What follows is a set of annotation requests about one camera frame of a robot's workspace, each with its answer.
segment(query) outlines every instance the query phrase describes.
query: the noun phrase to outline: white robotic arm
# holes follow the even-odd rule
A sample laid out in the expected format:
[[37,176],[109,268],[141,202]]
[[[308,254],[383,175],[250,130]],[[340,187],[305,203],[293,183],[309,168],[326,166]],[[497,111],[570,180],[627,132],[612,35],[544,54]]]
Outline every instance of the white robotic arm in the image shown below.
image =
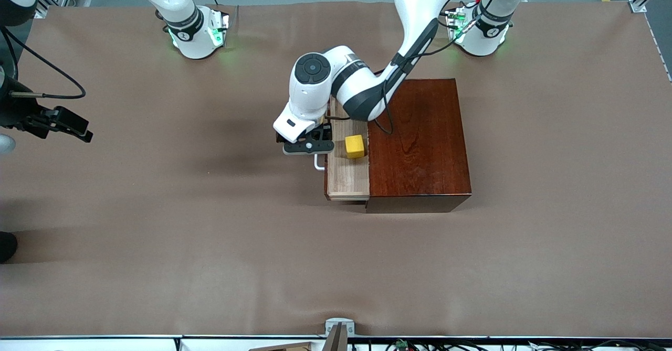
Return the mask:
[[[448,0],[394,0],[404,29],[404,40],[392,61],[379,76],[348,47],[300,57],[290,76],[290,99],[274,122],[285,154],[329,153],[333,143],[319,128],[324,123],[329,96],[343,105],[351,119],[372,121],[385,110],[394,91],[434,40],[439,12]],[[460,30],[452,35],[456,43],[474,55],[487,55],[503,41],[509,20],[520,0],[485,0],[470,12]],[[472,26],[481,32],[466,33]],[[492,36],[491,28],[496,28]]]
[[148,0],[168,25],[173,44],[190,59],[203,59],[225,44],[228,15],[194,0]]

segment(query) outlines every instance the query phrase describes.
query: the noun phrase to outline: wooden box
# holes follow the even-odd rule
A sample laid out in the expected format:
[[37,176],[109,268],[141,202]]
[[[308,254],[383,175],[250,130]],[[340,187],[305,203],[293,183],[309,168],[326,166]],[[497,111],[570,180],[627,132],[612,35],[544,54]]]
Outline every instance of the wooden box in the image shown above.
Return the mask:
[[[342,111],[331,105],[334,116]],[[471,195],[455,80],[406,80],[390,111],[393,134],[374,122],[333,122],[336,148],[327,156],[327,198],[366,202],[371,213],[450,212]],[[379,122],[390,128],[386,114]],[[343,140],[351,134],[367,138],[364,158],[345,158]]]

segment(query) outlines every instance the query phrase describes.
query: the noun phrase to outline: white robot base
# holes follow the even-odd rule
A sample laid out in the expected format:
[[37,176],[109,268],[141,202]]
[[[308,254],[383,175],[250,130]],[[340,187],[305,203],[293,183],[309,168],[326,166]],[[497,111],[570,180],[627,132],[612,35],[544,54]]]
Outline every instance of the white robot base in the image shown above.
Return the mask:
[[173,45],[190,59],[204,59],[217,48],[223,47],[226,44],[226,31],[228,30],[228,15],[206,6],[197,6],[197,9],[203,14],[204,21],[203,26],[195,33],[192,40],[182,40],[179,31],[177,35],[174,35],[172,30],[168,31],[173,38]]
[[[453,40],[453,38],[460,33],[461,29],[469,24],[474,18],[473,7],[476,5],[476,2],[470,2],[469,4],[466,4],[466,7],[458,7],[455,10],[446,12],[446,24],[449,26],[447,31],[450,40]],[[509,24],[507,24],[502,31],[492,28],[489,31],[494,31],[496,34],[486,36],[479,28],[473,27],[468,33],[461,35],[461,37],[455,41],[455,44],[459,45],[464,52],[467,52],[470,55],[478,57],[491,55],[497,50],[497,47],[504,42],[508,30]]]

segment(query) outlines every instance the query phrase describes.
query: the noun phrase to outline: yellow block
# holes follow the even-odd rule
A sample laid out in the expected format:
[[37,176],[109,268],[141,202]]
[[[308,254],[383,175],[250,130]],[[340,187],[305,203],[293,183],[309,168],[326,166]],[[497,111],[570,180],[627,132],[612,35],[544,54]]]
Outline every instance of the yellow block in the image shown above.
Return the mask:
[[345,153],[350,159],[364,156],[364,139],[361,134],[345,138]]

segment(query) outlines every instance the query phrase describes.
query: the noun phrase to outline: brown tabletop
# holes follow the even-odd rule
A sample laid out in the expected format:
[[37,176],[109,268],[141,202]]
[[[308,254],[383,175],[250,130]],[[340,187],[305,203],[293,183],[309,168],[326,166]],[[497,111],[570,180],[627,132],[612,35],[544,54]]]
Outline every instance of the brown tabletop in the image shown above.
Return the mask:
[[[154,10],[53,7],[28,44],[86,86],[86,145],[9,131],[0,333],[669,336],[672,87],[625,3],[521,4],[496,55],[456,48],[473,196],[448,214],[329,203],[272,122],[304,52],[374,70],[392,4],[241,7],[229,49],[190,61]],[[446,42],[444,36],[432,48]],[[22,81],[68,93],[24,54]]]

